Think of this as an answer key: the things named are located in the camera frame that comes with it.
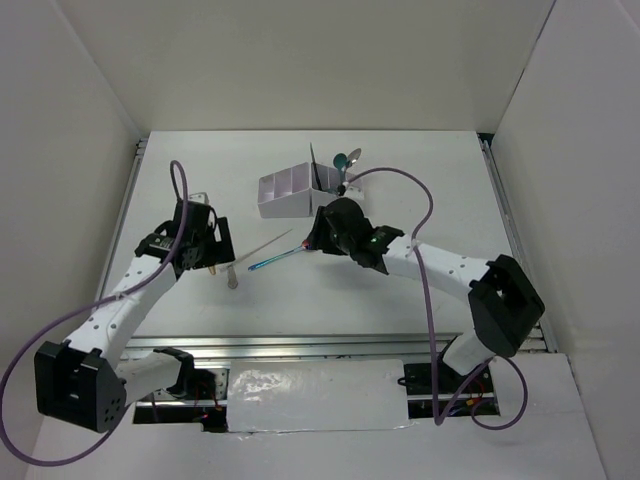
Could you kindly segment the white cover plate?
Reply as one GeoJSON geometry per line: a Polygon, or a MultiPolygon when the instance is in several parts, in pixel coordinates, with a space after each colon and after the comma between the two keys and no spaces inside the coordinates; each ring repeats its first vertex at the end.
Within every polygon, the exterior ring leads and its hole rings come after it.
{"type": "Polygon", "coordinates": [[[399,360],[231,364],[227,425],[234,433],[393,430],[409,425],[399,360]]]}

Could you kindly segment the white right utensil organizer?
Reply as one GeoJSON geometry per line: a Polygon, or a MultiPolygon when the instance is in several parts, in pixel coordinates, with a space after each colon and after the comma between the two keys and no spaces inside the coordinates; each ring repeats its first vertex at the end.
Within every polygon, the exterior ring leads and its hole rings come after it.
{"type": "MultiPolygon", "coordinates": [[[[338,186],[338,184],[339,184],[339,174],[338,174],[338,171],[336,170],[335,167],[318,164],[318,170],[319,170],[319,173],[320,173],[320,177],[321,177],[322,185],[323,185],[324,189],[336,188],[338,186]]],[[[346,174],[346,178],[349,181],[349,184],[352,184],[352,185],[360,187],[364,192],[364,198],[362,200],[360,200],[360,199],[353,199],[353,200],[356,203],[358,203],[360,207],[364,207],[365,191],[364,191],[363,180],[362,179],[353,180],[353,177],[354,177],[353,174],[350,174],[350,173],[346,174]]],[[[329,203],[331,203],[332,201],[336,200],[339,197],[339,195],[331,195],[331,194],[328,194],[328,193],[324,193],[323,191],[321,192],[321,191],[317,190],[316,181],[314,179],[314,175],[313,175],[313,172],[311,170],[311,165],[310,165],[310,180],[311,180],[311,187],[310,187],[310,215],[314,216],[319,207],[327,206],[329,203]]]]}

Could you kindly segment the white chopstick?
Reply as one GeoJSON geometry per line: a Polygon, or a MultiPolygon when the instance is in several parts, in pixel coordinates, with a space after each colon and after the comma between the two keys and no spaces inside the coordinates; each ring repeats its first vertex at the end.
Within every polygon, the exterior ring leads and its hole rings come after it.
{"type": "Polygon", "coordinates": [[[272,244],[272,243],[276,242],[277,240],[279,240],[280,238],[286,236],[292,230],[293,229],[286,230],[285,232],[277,235],[276,237],[274,237],[273,239],[267,241],[266,243],[254,248],[253,250],[250,250],[247,253],[244,253],[244,254],[240,255],[235,260],[233,260],[233,261],[231,261],[229,263],[223,264],[221,267],[216,267],[216,271],[224,272],[224,271],[229,270],[231,267],[235,267],[236,265],[238,265],[238,264],[244,262],[245,260],[247,260],[248,258],[250,258],[252,255],[258,253],[260,250],[266,248],[270,244],[272,244]]]}

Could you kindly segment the black knife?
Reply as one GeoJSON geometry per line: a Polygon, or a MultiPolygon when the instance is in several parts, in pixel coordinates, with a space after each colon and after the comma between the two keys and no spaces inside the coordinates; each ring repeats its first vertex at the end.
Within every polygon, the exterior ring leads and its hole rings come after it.
{"type": "Polygon", "coordinates": [[[316,181],[317,190],[322,192],[324,191],[324,188],[323,188],[322,180],[318,170],[318,164],[316,162],[316,157],[315,157],[315,152],[314,152],[312,142],[309,143],[309,149],[310,149],[310,156],[311,156],[311,170],[313,172],[314,179],[316,181]]]}

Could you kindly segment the silver ornate knife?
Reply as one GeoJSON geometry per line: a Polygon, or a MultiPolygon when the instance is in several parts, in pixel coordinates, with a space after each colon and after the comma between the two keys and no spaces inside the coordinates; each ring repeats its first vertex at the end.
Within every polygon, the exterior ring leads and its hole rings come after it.
{"type": "Polygon", "coordinates": [[[238,287],[238,279],[233,265],[229,265],[226,269],[227,272],[227,286],[229,289],[236,289],[238,287]]]}

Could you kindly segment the aluminium rail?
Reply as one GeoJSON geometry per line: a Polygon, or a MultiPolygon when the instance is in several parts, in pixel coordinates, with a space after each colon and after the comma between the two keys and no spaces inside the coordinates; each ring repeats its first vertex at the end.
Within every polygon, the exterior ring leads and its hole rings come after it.
{"type": "Polygon", "coordinates": [[[125,347],[125,359],[141,358],[166,347],[199,360],[329,359],[424,356],[430,351],[426,334],[137,337],[125,347]]]}
{"type": "MultiPolygon", "coordinates": [[[[478,133],[477,137],[492,184],[492,188],[498,202],[501,219],[506,231],[507,240],[512,252],[512,256],[519,262],[523,271],[532,282],[539,295],[542,295],[539,285],[535,281],[530,259],[525,251],[521,225],[515,215],[515,210],[507,192],[506,183],[502,178],[492,150],[492,141],[494,138],[494,134],[478,133]]],[[[545,313],[542,315],[542,317],[534,327],[537,333],[530,335],[531,338],[535,337],[537,341],[542,342],[544,344],[544,347],[524,347],[524,350],[526,350],[527,352],[559,352],[557,338],[554,329],[550,324],[550,320],[547,317],[547,313],[548,311],[545,311],[545,313]]]]}

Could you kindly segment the aluminium right rail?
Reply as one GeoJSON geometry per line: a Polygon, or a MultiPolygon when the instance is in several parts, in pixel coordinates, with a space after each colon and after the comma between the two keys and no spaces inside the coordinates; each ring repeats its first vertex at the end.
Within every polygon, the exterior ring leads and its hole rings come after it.
{"type": "MultiPolygon", "coordinates": [[[[532,282],[539,295],[542,295],[539,285],[535,281],[530,259],[525,251],[521,225],[515,215],[515,210],[507,192],[506,183],[502,178],[492,150],[492,141],[494,138],[494,134],[478,133],[477,137],[492,184],[492,188],[498,202],[501,219],[506,231],[507,240],[512,252],[512,256],[519,262],[523,271],[532,282]]],[[[545,313],[542,315],[542,317],[534,327],[537,333],[530,335],[531,338],[535,337],[537,341],[542,342],[544,344],[544,347],[524,347],[524,350],[526,350],[527,352],[559,352],[557,338],[554,329],[550,324],[550,320],[547,317],[547,313],[548,311],[545,311],[545,313]]]]}

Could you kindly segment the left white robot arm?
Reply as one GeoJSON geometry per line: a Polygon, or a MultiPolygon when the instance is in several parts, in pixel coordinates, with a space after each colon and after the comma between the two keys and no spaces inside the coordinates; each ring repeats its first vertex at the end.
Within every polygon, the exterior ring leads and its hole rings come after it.
{"type": "Polygon", "coordinates": [[[174,217],[143,239],[114,301],[94,310],[63,342],[45,342],[34,358],[38,411],[97,433],[115,428],[126,407],[164,390],[176,399],[214,397],[216,377],[191,354],[155,348],[136,360],[121,356],[159,299],[189,270],[234,261],[228,221],[204,193],[178,201],[174,217]]]}

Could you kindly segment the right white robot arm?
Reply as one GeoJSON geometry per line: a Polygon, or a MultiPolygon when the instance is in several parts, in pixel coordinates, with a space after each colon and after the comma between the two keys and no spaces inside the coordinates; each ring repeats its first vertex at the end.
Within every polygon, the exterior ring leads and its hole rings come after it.
{"type": "Polygon", "coordinates": [[[351,199],[319,207],[307,243],[311,250],[348,256],[384,275],[426,280],[469,306],[472,328],[445,347],[436,369],[438,384],[448,392],[460,391],[485,361],[513,357],[545,311],[514,258],[467,257],[390,226],[374,227],[351,199]]]}

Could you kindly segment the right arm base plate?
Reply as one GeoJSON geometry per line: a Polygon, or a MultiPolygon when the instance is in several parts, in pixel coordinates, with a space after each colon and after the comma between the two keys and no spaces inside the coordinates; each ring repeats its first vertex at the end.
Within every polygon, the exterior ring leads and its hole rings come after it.
{"type": "MultiPolygon", "coordinates": [[[[431,396],[432,372],[430,363],[409,363],[403,365],[404,374],[397,380],[397,384],[406,389],[409,396],[431,396]]],[[[438,365],[438,397],[440,400],[450,399],[460,386],[466,381],[445,365],[438,365]]],[[[486,367],[461,391],[460,397],[484,397],[494,393],[494,384],[486,367]]]]}

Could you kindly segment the silver ornate spoon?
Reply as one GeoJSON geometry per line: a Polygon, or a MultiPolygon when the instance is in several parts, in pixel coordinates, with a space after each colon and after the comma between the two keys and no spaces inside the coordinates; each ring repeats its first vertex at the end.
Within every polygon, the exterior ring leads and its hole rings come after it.
{"type": "Polygon", "coordinates": [[[361,156],[361,153],[362,150],[360,148],[356,148],[347,155],[347,163],[345,167],[346,171],[351,169],[357,163],[361,156]]]}

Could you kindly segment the iridescent rainbow spoon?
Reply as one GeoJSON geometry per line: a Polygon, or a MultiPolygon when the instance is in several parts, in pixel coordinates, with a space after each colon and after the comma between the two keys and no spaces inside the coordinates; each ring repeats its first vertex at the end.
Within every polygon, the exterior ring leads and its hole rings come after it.
{"type": "Polygon", "coordinates": [[[268,259],[263,260],[261,262],[258,262],[258,263],[255,263],[253,265],[250,265],[248,267],[248,271],[249,272],[256,271],[258,269],[266,267],[267,265],[273,264],[274,262],[280,261],[280,260],[285,259],[287,257],[293,256],[295,254],[298,254],[298,253],[301,253],[301,252],[305,252],[305,251],[308,251],[308,250],[309,250],[309,242],[308,241],[303,241],[299,246],[297,246],[297,247],[295,247],[295,248],[293,248],[291,250],[285,251],[285,252],[280,253],[278,255],[275,255],[275,256],[273,256],[271,258],[268,258],[268,259]]]}

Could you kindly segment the white left utensil organizer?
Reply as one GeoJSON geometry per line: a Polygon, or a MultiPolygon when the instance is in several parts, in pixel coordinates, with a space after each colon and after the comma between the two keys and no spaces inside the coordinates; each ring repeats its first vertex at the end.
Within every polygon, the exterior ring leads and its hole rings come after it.
{"type": "Polygon", "coordinates": [[[308,162],[261,177],[257,206],[264,219],[311,215],[311,173],[308,162]]]}

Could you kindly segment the teal spoon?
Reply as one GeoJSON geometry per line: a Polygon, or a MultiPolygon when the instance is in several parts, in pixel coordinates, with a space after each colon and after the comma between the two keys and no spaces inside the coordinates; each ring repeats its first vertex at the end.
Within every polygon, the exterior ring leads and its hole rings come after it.
{"type": "Polygon", "coordinates": [[[333,165],[339,174],[339,184],[336,187],[336,192],[339,196],[342,196],[346,191],[346,172],[350,166],[350,160],[344,153],[338,153],[333,159],[333,165]]]}

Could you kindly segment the white utensil organizer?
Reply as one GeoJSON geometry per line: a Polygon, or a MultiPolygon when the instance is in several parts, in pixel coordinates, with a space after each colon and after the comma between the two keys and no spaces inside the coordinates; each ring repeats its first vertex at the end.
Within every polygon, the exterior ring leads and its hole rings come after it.
{"type": "MultiPolygon", "coordinates": [[[[319,170],[319,173],[320,173],[320,177],[321,177],[322,185],[323,185],[324,189],[336,188],[338,186],[338,184],[339,184],[339,174],[338,174],[338,171],[336,170],[335,167],[318,164],[318,170],[319,170]]],[[[354,177],[353,174],[350,174],[350,173],[346,174],[346,178],[349,181],[349,184],[352,184],[352,185],[360,187],[364,192],[364,198],[362,200],[360,200],[360,199],[353,199],[353,200],[356,203],[358,203],[360,207],[364,207],[365,191],[364,191],[363,180],[362,179],[353,180],[353,177],[354,177]]],[[[321,191],[317,190],[316,181],[314,179],[314,175],[313,175],[313,172],[311,170],[311,165],[310,165],[310,180],[311,180],[311,187],[310,187],[310,215],[314,216],[319,207],[327,206],[329,203],[331,203],[332,201],[336,200],[339,197],[339,195],[331,195],[331,194],[328,194],[328,193],[324,193],[323,191],[321,192],[321,191]]]]}
{"type": "Polygon", "coordinates": [[[261,177],[257,206],[264,219],[311,215],[311,173],[308,162],[261,177]]]}

